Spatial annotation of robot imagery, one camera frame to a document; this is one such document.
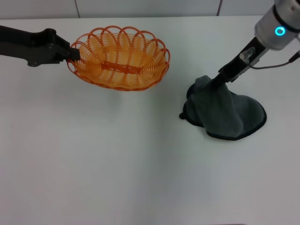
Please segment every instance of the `basket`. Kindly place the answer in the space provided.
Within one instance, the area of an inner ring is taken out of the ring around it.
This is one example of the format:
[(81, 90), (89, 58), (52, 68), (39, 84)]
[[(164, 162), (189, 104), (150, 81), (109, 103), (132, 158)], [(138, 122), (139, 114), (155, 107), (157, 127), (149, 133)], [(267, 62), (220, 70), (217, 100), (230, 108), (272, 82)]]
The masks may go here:
[(67, 61), (70, 71), (104, 88), (145, 90), (160, 82), (169, 68), (170, 52), (165, 44), (152, 33), (134, 27), (96, 28), (80, 36), (71, 47), (79, 49), (81, 59)]

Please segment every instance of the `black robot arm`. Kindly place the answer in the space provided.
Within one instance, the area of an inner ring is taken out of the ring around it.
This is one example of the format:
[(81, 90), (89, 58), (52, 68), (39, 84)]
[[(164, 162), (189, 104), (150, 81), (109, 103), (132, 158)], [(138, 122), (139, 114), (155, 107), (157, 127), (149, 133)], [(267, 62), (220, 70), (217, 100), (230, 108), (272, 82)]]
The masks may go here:
[(80, 59), (79, 50), (70, 48), (53, 29), (30, 33), (4, 26), (0, 26), (0, 55), (25, 59), (31, 67)]

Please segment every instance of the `table surface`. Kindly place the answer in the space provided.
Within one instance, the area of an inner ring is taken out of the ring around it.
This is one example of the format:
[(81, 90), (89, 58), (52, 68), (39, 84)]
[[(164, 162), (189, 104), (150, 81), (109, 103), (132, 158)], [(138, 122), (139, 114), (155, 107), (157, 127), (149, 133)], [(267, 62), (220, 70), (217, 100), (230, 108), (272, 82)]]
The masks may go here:
[[(74, 42), (95, 27), (149, 30), (171, 52), (142, 92), (86, 83), (65, 63), (0, 56), (0, 224), (293, 225), (300, 221), (299, 62), (249, 70), (228, 85), (259, 101), (265, 126), (236, 142), (180, 120), (188, 87), (215, 77), (259, 16), (8, 20)], [(286, 62), (294, 41), (257, 66)]]

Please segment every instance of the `blue led ring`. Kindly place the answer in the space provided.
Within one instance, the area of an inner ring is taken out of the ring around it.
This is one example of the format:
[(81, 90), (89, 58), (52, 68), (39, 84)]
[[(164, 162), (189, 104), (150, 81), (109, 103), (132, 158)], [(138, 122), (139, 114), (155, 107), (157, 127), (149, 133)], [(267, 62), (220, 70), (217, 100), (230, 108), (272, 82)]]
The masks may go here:
[(277, 27), (275, 30), (275, 34), (277, 36), (282, 36), (285, 34), (285, 28), (284, 27)]

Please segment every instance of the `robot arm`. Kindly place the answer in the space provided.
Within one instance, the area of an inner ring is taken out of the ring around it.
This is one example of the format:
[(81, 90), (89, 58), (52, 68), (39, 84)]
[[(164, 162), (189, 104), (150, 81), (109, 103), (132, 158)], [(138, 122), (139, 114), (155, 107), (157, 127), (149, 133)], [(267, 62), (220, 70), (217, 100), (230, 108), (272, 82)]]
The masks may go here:
[(4, 26), (0, 26), (0, 55), (25, 59), (31, 67), (80, 59), (79, 50), (70, 48), (53, 29), (30, 33)]
[[(300, 0), (275, 0), (275, 4), (255, 25), (255, 37), (231, 62), (219, 70), (214, 84), (233, 82), (252, 68), (269, 50), (282, 50), (300, 33)], [(297, 52), (288, 63), (300, 57)]]

